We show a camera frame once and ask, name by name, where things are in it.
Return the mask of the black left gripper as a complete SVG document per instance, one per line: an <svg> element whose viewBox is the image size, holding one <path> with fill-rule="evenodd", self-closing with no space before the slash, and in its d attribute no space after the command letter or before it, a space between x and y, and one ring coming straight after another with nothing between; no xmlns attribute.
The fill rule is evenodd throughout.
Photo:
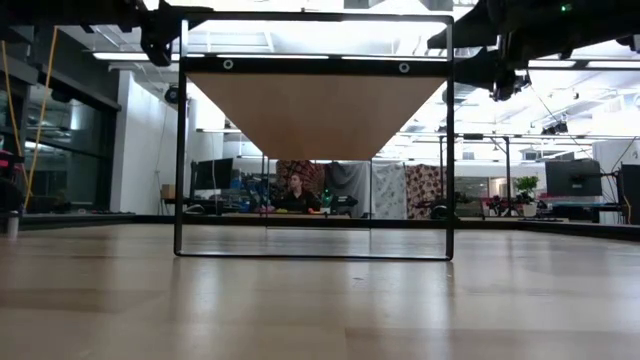
<svg viewBox="0 0 640 360"><path fill-rule="evenodd" d="M160 0L156 10L140 11L140 46L152 64L168 67L172 62L175 15L209 15L213 12L211 7L175 5Z"/></svg>

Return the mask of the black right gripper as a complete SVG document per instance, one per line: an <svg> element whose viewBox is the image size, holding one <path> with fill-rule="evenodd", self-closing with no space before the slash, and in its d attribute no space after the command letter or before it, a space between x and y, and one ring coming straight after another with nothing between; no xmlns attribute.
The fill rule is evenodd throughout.
<svg viewBox="0 0 640 360"><path fill-rule="evenodd" d="M503 35L504 0L479 0L464 16L456 20L448 40L447 30L432 36L427 45L431 49L454 49L493 46ZM528 74L517 75L513 68L500 62L497 50L482 48L470 58L457 60L454 65L458 83L487 90L495 102L507 101L531 85Z"/></svg>

